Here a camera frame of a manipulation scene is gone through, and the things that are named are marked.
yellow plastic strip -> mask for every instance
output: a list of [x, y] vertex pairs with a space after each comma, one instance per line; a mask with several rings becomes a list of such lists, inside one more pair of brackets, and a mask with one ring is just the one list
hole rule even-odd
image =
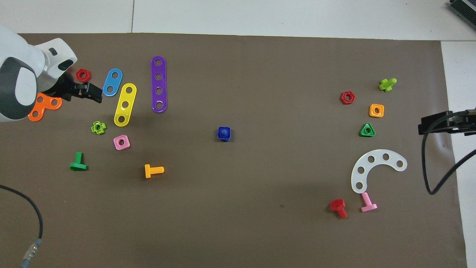
[[114, 116], [114, 124], [116, 124], [116, 126], [126, 126], [129, 123], [136, 93], [137, 88], [134, 84], [127, 83], [122, 86], [118, 106], [116, 108], [116, 115]]

orange square nut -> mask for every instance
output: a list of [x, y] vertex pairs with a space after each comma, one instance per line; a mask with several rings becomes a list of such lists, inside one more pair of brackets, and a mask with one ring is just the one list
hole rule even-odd
[[381, 104], [372, 104], [370, 106], [370, 111], [368, 113], [368, 115], [372, 116], [372, 117], [377, 117], [377, 118], [380, 118], [380, 117], [383, 117], [384, 116], [384, 106], [381, 105]]

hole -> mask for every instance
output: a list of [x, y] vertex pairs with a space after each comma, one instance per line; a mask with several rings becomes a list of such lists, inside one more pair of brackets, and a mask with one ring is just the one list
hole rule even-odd
[[56, 50], [55, 50], [54, 48], [49, 48], [48, 50], [51, 52], [51, 54], [52, 54], [53, 56], [58, 55], [58, 52], [56, 52]]

red hex nut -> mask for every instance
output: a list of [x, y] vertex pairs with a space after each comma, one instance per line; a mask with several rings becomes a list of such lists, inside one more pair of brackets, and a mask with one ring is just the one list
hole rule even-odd
[[86, 69], [79, 69], [76, 72], [76, 79], [81, 82], [87, 82], [91, 79], [91, 72]]
[[356, 96], [352, 93], [352, 91], [344, 91], [340, 96], [340, 101], [342, 101], [343, 104], [351, 104], [355, 99]]
[[347, 212], [344, 210], [346, 204], [343, 199], [336, 199], [330, 203], [330, 209], [336, 211], [342, 219], [347, 218]]

lime green bolt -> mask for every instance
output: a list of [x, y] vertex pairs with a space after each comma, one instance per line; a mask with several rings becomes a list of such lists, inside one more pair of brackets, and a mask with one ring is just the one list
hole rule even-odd
[[389, 92], [392, 90], [392, 86], [397, 82], [395, 78], [390, 79], [388, 81], [387, 79], [384, 79], [380, 81], [380, 85], [378, 86], [380, 90], [385, 90], [385, 92]]
[[88, 167], [87, 165], [81, 164], [81, 158], [83, 157], [82, 152], [76, 152], [76, 156], [74, 157], [74, 162], [69, 165], [69, 168], [73, 171], [82, 171], [86, 170]]

